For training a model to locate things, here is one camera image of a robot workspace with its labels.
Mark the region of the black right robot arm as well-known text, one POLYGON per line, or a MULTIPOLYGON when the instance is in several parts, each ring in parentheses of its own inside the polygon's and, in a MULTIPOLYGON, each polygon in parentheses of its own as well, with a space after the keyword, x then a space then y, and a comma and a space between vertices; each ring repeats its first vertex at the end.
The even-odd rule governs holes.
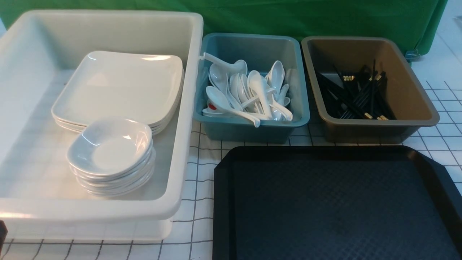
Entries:
POLYGON ((3 222, 1 220, 0 221, 0 248, 2 248, 3 244, 5 243, 7 233, 8 233, 8 230, 7 230, 7 227, 5 225, 5 222, 3 222))

